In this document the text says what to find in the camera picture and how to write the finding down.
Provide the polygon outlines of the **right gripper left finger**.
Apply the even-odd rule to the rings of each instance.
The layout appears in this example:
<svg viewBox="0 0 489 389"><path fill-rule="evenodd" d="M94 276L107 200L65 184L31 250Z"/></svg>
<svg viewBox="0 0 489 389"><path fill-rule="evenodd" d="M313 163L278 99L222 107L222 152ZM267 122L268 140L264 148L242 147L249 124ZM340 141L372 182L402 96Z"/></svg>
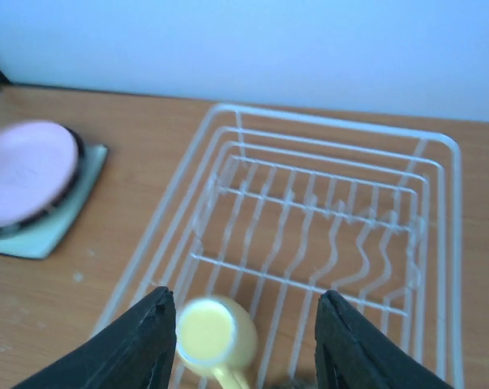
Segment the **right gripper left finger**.
<svg viewBox="0 0 489 389"><path fill-rule="evenodd" d="M86 343L17 388L167 388L176 346L171 290L160 286Z"/></svg>

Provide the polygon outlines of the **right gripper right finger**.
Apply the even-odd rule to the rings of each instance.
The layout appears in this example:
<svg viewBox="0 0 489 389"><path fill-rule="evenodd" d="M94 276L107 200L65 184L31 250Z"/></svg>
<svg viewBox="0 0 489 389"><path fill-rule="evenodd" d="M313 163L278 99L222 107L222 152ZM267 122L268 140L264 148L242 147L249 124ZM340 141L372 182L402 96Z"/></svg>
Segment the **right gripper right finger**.
<svg viewBox="0 0 489 389"><path fill-rule="evenodd" d="M318 302L315 368L319 388L449 388L409 357L339 292Z"/></svg>

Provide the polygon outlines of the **yellow mug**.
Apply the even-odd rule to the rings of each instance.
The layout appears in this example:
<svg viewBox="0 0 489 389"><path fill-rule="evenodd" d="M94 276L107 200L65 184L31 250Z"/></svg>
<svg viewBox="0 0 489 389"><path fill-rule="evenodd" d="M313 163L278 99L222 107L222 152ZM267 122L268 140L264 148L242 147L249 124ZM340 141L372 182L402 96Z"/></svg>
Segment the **yellow mug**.
<svg viewBox="0 0 489 389"><path fill-rule="evenodd" d="M251 316L223 296L197 297L179 311L176 352L184 365L222 388L248 388L245 377L258 348Z"/></svg>

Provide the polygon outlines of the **white wire dish rack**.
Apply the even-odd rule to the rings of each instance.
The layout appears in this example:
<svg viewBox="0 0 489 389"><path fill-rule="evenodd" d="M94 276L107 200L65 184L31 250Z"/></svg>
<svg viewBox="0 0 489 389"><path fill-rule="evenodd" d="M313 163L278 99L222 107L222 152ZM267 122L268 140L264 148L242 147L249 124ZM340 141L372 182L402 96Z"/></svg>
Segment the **white wire dish rack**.
<svg viewBox="0 0 489 389"><path fill-rule="evenodd" d="M455 388L461 340L461 150L426 130L214 105L97 321L156 286L222 295L253 318L262 388L314 372L334 289Z"/></svg>

